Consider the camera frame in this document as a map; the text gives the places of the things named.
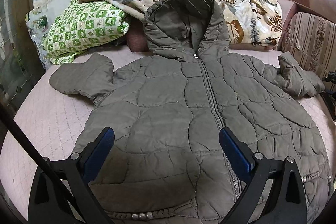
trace pearl bead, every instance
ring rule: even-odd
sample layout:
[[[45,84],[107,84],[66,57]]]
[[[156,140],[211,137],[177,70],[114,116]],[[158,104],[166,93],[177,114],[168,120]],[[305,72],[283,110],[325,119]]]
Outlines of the pearl bead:
[[[138,214],[132,214],[132,219],[133,219],[133,220],[137,220],[137,219],[139,219]]]
[[[146,220],[146,215],[144,213],[139,213],[139,218],[141,220]]]
[[[154,218],[152,212],[147,212],[147,213],[146,213],[146,216],[147,216],[148,219],[153,219],[153,218]]]

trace bed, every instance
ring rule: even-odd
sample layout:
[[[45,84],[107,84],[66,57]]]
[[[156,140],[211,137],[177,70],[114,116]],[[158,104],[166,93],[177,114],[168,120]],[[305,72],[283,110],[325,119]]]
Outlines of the bed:
[[[85,62],[93,52],[109,57],[118,69],[134,60],[151,55],[150,52],[134,53],[127,46],[104,45],[88,50],[75,62]],[[230,50],[251,55],[264,63],[278,67],[281,51]],[[28,95],[15,116],[15,120],[43,157],[50,160],[67,158],[82,132],[93,104],[81,95],[68,96],[54,90],[48,80],[58,66],[52,66]],[[335,124],[320,95],[298,101],[318,126],[325,142],[327,154],[335,174]],[[11,201],[27,218],[31,184],[36,164],[19,146],[11,134],[7,134],[0,156],[0,179]]]

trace jacket sleeve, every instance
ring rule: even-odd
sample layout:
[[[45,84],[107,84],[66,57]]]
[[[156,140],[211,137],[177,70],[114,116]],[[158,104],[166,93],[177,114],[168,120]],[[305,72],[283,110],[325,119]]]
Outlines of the jacket sleeve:
[[[63,94],[82,94],[95,104],[114,90],[113,62],[94,53],[85,63],[61,65],[50,77],[50,85]]]
[[[325,90],[321,79],[313,71],[301,69],[289,52],[281,54],[278,60],[280,69],[265,65],[263,77],[292,97],[312,97]]]

